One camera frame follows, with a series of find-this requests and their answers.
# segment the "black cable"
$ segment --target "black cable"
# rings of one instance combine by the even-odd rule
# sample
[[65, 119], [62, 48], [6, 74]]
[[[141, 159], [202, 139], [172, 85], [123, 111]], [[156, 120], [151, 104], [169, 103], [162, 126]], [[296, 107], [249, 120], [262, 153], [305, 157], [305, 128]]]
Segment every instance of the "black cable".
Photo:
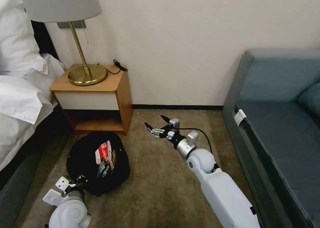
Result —
[[209, 144], [210, 152], [211, 152], [211, 154], [213, 154], [212, 153], [212, 147], [211, 147], [211, 144], [210, 144], [210, 140], [209, 140], [208, 136], [206, 135], [206, 133], [204, 131], [202, 131], [201, 129], [198, 129], [198, 128], [178, 128], [178, 129], [174, 128], [174, 129], [176, 129], [176, 130], [198, 130], [198, 131], [200, 131], [206, 137], [206, 139], [208, 141], [208, 144]]
[[119, 69], [119, 71], [118, 71], [118, 72], [113, 73], [113, 72], [111, 72], [110, 70], [108, 70], [107, 68], [106, 68], [106, 70], [107, 70], [108, 72], [112, 73], [112, 74], [118, 74], [118, 73], [121, 71], [121, 69]]
[[116, 72], [116, 73], [113, 73], [113, 72], [111, 72], [110, 70], [108, 70], [107, 68], [106, 68], [106, 70], [109, 72], [109, 73], [112, 73], [112, 74], [118, 74], [121, 70], [123, 70], [124, 72], [127, 72], [128, 71], [128, 69], [127, 68], [124, 68], [124, 67], [122, 67], [121, 66], [121, 64], [117, 61], [117, 60], [113, 60], [113, 62], [114, 62], [114, 65], [115, 66], [117, 66], [118, 68], [119, 68], [119, 71], [118, 72]]

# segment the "white lamp shade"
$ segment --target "white lamp shade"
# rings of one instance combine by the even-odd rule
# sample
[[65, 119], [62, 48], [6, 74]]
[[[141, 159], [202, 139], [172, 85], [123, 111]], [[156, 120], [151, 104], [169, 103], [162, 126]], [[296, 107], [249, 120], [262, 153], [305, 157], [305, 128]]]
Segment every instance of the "white lamp shade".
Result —
[[98, 0], [23, 0], [31, 20], [69, 22], [101, 14]]

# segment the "black bag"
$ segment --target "black bag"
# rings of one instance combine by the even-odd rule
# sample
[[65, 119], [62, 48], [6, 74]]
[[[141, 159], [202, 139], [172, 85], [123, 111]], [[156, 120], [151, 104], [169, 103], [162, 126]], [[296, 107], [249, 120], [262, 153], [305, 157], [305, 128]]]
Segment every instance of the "black bag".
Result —
[[[116, 153], [116, 162], [111, 174], [97, 179], [99, 165], [96, 163], [95, 152], [107, 141], [110, 141], [111, 148]], [[70, 178], [74, 181], [80, 175], [85, 177], [87, 182], [83, 182], [83, 188], [95, 196], [116, 189], [130, 174], [128, 156], [121, 139], [111, 132], [94, 132], [79, 139], [69, 152], [66, 166]]]

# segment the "white wall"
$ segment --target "white wall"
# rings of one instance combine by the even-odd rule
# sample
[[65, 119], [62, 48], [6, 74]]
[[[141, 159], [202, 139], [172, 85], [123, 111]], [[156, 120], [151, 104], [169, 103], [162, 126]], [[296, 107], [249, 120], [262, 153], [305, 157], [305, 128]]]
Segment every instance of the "white wall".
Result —
[[[133, 103], [223, 105], [250, 47], [318, 48], [320, 0], [100, 0], [86, 20], [89, 63], [127, 64]], [[80, 63], [70, 30], [47, 25], [66, 66]]]

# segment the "bedside table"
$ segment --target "bedside table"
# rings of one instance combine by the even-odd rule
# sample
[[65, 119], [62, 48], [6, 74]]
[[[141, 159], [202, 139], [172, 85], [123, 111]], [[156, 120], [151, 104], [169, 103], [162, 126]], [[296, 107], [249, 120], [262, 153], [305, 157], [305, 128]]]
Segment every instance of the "bedside table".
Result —
[[[68, 80], [69, 72], [77, 66], [71, 66], [49, 88], [75, 133], [111, 131], [127, 135], [132, 116], [128, 73], [108, 73], [100, 83], [78, 86]], [[112, 72], [119, 70], [115, 65], [103, 66]]]

